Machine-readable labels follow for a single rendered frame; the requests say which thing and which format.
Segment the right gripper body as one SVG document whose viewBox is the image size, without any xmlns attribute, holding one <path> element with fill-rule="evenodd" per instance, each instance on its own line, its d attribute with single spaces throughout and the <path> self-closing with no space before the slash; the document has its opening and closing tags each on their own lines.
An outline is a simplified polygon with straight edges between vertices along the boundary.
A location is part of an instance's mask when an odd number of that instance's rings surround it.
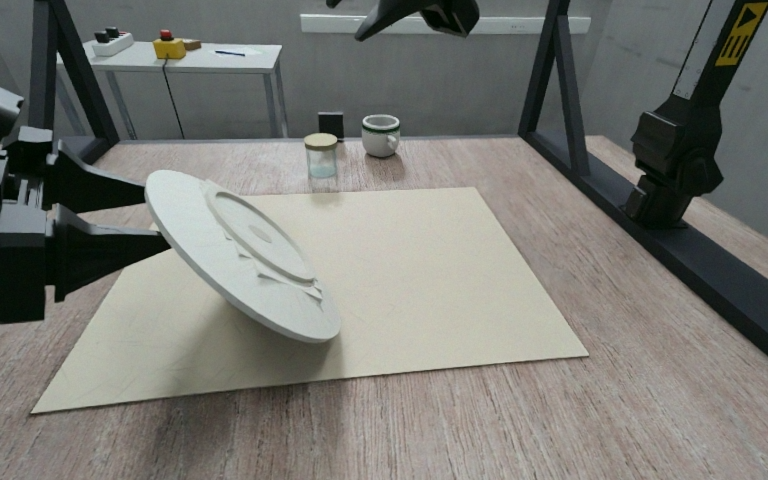
<svg viewBox="0 0 768 480">
<path fill-rule="evenodd" d="M 46 212 L 58 204 L 51 145 L 52 131 L 19 127 L 1 147 L 0 326 L 45 321 L 45 287 L 55 279 L 55 220 Z"/>
</svg>

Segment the glass jar with beige lid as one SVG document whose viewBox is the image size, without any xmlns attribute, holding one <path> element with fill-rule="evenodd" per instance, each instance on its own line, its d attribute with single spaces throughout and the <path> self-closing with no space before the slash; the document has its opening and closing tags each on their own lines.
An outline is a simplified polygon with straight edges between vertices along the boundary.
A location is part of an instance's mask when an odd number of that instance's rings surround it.
<svg viewBox="0 0 768 480">
<path fill-rule="evenodd" d="M 338 174 L 337 138 L 329 134 L 313 134 L 304 139 L 308 175 L 330 179 Z"/>
</svg>

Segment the cream flat mat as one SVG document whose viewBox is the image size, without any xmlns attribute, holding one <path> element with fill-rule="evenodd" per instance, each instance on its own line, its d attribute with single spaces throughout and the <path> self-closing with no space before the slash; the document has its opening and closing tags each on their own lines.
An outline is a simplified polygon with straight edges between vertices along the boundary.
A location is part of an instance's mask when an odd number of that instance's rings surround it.
<svg viewBox="0 0 768 480">
<path fill-rule="evenodd" d="M 589 356 L 475 187 L 241 197 L 305 251 L 338 334 L 271 330 L 170 249 L 122 271 L 31 414 Z"/>
</svg>

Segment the white round platter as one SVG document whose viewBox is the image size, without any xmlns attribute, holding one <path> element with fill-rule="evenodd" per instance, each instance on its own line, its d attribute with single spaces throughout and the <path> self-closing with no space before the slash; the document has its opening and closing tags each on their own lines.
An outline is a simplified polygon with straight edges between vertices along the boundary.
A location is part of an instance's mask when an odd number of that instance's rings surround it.
<svg viewBox="0 0 768 480">
<path fill-rule="evenodd" d="M 216 293 L 271 330 L 308 343 L 337 335 L 336 303 L 299 244 L 246 199 L 200 181 L 161 170 L 145 185 L 148 212 L 176 254 Z"/>
</svg>

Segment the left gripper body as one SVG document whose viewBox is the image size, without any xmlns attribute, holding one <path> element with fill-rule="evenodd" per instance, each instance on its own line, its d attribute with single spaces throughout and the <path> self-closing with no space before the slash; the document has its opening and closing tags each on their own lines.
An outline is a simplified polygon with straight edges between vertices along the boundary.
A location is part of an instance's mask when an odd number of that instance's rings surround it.
<svg viewBox="0 0 768 480">
<path fill-rule="evenodd" d="M 466 38 L 480 19 L 475 0 L 442 0 L 440 12 L 421 10 L 420 15 L 433 31 Z M 451 14 L 452 13 L 452 14 Z"/>
</svg>

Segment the black rectangular frame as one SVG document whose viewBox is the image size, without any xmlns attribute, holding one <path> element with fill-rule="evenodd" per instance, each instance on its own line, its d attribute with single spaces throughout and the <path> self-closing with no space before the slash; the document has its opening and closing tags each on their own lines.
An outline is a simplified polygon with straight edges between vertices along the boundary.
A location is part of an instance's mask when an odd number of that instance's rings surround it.
<svg viewBox="0 0 768 480">
<path fill-rule="evenodd" d="M 304 138 L 305 139 L 305 138 Z M 274 143 L 304 139 L 120 140 L 117 144 Z M 107 138 L 59 139 L 91 166 L 109 149 Z M 645 230 L 618 208 L 634 185 L 588 152 L 591 176 L 571 169 L 567 136 L 527 132 L 525 141 L 678 279 L 768 356 L 768 278 L 686 222 L 684 229 Z"/>
</svg>

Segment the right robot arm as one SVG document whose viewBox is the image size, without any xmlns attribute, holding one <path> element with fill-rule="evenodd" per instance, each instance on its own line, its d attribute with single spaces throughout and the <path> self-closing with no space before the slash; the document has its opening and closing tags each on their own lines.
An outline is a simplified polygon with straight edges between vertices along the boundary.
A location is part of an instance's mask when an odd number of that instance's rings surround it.
<svg viewBox="0 0 768 480">
<path fill-rule="evenodd" d="M 24 101 L 24 98 L 0 89 L 0 143 L 3 138 L 9 137 Z M 0 160 L 6 157 L 7 151 L 0 151 Z"/>
</svg>

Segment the white cup with green stripe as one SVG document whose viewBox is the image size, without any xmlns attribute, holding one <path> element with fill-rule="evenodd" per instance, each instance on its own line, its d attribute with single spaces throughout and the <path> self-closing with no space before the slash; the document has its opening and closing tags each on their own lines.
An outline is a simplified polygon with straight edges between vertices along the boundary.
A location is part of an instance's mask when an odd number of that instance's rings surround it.
<svg viewBox="0 0 768 480">
<path fill-rule="evenodd" d="M 368 154 L 379 157 L 392 155 L 398 148 L 399 139 L 400 124 L 397 118 L 373 115 L 363 119 L 362 144 Z"/>
</svg>

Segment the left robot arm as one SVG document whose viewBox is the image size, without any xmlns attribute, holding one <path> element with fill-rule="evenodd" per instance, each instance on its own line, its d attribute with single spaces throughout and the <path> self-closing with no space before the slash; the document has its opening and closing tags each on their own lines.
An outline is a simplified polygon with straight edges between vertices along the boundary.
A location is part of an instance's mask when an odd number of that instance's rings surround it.
<svg viewBox="0 0 768 480">
<path fill-rule="evenodd" d="M 710 0 L 669 98 L 641 114 L 630 141 L 646 174 L 618 206 L 641 228 L 688 228 L 693 197 L 724 180 L 714 159 L 720 103 L 767 11 L 768 0 Z"/>
</svg>

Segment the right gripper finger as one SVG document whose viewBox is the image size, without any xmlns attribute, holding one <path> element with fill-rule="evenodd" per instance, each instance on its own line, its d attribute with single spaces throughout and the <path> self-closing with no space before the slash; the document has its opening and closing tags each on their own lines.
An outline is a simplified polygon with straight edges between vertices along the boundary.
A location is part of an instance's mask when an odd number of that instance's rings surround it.
<svg viewBox="0 0 768 480">
<path fill-rule="evenodd" d="M 56 204 L 54 304 L 170 249 L 159 231 L 90 224 Z"/>
<path fill-rule="evenodd" d="M 146 204 L 145 185 L 84 164 L 58 140 L 58 204 L 75 215 Z"/>
</svg>

